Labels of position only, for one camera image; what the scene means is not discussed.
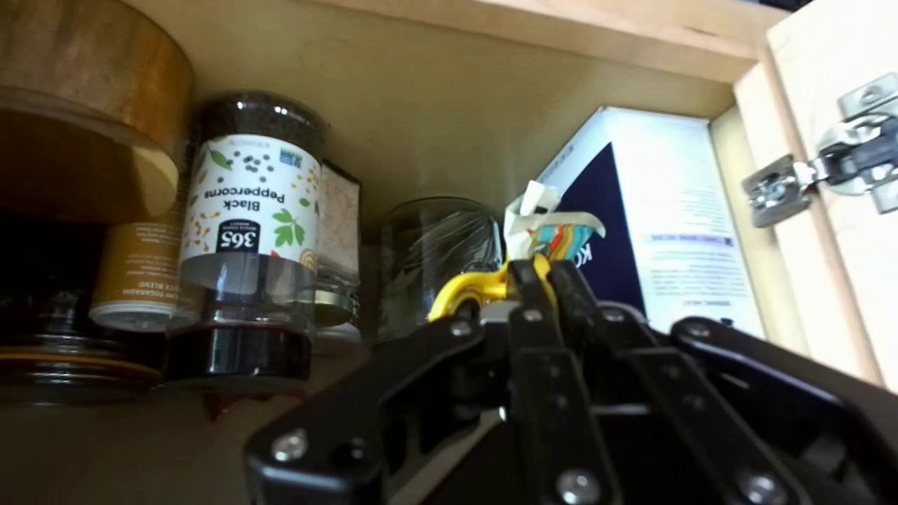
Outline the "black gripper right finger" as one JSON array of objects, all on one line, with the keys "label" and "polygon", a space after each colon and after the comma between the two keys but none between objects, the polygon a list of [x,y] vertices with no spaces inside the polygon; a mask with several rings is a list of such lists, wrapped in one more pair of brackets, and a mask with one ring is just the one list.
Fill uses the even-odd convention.
[{"label": "black gripper right finger", "polygon": [[684,316],[664,333],[551,270],[597,419],[648,457],[673,505],[898,505],[898,396]]}]

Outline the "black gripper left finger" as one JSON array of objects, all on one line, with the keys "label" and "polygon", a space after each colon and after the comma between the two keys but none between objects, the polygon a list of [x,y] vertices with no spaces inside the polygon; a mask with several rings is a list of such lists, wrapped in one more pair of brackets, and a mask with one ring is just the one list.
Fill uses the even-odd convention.
[{"label": "black gripper left finger", "polygon": [[252,505],[388,505],[408,469],[488,409],[510,419],[476,444],[474,465],[513,499],[612,505],[621,486],[577,363],[590,285],[566,260],[513,260],[500,283],[506,316],[437,316],[250,436]]}]

